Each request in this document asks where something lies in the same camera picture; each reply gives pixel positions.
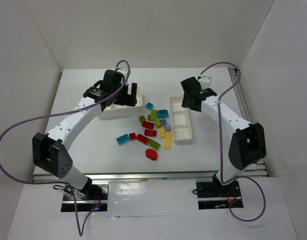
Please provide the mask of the small teal lego brick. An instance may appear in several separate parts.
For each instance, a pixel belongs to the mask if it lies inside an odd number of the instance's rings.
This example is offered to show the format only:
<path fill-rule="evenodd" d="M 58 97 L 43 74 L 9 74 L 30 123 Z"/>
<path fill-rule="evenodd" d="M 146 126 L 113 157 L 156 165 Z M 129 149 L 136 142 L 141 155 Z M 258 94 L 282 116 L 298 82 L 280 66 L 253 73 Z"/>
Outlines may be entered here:
<path fill-rule="evenodd" d="M 145 107 L 148 110 L 152 110 L 154 108 L 154 105 L 152 103 L 148 102 Z"/>

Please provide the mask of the small green lego brick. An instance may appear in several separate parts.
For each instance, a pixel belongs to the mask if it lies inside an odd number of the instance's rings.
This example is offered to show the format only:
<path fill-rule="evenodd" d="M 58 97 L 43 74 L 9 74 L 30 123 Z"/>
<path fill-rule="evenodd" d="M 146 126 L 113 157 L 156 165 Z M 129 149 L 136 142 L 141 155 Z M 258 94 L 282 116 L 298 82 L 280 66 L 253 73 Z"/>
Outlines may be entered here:
<path fill-rule="evenodd" d="M 144 115 L 139 116 L 139 121 L 140 121 L 140 123 L 143 123 L 144 121 L 146 121 L 145 116 Z"/>

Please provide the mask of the green square lego brick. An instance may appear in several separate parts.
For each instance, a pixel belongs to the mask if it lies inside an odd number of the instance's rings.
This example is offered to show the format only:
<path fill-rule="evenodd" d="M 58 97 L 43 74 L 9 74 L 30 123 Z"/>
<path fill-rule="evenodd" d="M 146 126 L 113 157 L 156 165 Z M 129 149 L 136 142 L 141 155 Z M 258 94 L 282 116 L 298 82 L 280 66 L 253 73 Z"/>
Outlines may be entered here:
<path fill-rule="evenodd" d="M 150 115 L 156 117 L 157 116 L 157 110 L 156 109 L 152 109 Z"/>

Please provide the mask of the teal rounded printed lego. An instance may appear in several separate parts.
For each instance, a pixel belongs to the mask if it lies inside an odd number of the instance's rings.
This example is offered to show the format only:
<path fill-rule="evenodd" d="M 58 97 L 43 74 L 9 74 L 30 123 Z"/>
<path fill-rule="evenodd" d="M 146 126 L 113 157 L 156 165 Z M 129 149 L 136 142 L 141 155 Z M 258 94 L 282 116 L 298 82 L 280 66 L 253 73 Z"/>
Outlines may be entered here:
<path fill-rule="evenodd" d="M 166 109 L 157 110 L 156 115 L 158 119 L 165 119 L 169 117 L 169 113 Z"/>

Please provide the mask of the small red lego brick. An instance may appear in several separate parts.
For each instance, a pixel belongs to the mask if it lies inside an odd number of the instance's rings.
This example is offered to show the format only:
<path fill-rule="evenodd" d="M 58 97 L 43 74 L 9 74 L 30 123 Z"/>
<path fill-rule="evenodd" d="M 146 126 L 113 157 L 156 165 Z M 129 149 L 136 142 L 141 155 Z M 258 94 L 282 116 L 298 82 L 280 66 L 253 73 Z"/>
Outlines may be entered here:
<path fill-rule="evenodd" d="M 136 140 L 136 139 L 137 139 L 136 133 L 135 133 L 135 132 L 130 133 L 130 134 L 129 134 L 129 139 L 130 139 L 131 141 Z"/>

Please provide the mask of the red long lego brick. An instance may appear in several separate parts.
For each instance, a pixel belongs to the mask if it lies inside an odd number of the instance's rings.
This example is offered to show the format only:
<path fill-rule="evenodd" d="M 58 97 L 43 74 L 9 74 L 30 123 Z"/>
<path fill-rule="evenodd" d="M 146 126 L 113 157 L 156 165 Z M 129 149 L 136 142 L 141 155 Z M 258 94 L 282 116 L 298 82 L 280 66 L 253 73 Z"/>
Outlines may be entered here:
<path fill-rule="evenodd" d="M 144 145 L 147 145 L 150 139 L 142 134 L 138 134 L 136 136 L 136 140 L 141 142 Z"/>

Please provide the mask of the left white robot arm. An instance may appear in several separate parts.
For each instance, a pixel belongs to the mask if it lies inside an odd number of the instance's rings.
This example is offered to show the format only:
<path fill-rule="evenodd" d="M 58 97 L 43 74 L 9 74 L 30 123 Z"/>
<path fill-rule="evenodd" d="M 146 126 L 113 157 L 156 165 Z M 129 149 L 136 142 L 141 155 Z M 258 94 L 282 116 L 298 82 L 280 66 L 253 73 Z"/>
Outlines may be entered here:
<path fill-rule="evenodd" d="M 74 109 L 47 133 L 32 138 L 33 163 L 71 185 L 87 199 L 99 199 L 103 192 L 92 180 L 74 167 L 69 150 L 84 128 L 111 104 L 134 107 L 137 103 L 137 84 L 125 82 L 128 70 L 116 68 L 105 71 L 103 79 L 89 87 Z"/>

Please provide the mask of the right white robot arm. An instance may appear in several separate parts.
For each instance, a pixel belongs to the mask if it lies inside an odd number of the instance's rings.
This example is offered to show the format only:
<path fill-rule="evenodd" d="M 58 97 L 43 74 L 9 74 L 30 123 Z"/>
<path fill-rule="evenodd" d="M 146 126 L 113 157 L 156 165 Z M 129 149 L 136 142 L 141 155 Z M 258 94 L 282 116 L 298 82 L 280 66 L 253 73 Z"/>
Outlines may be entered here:
<path fill-rule="evenodd" d="M 211 88 L 203 89 L 195 77 L 180 82 L 184 95 L 181 106 L 211 117 L 219 126 L 219 140 L 223 131 L 230 137 L 228 153 L 220 143 L 220 170 L 212 177 L 211 189 L 217 193 L 229 191 L 231 185 L 250 165 L 267 155 L 265 131 L 260 123 L 251 123 L 236 114 Z"/>

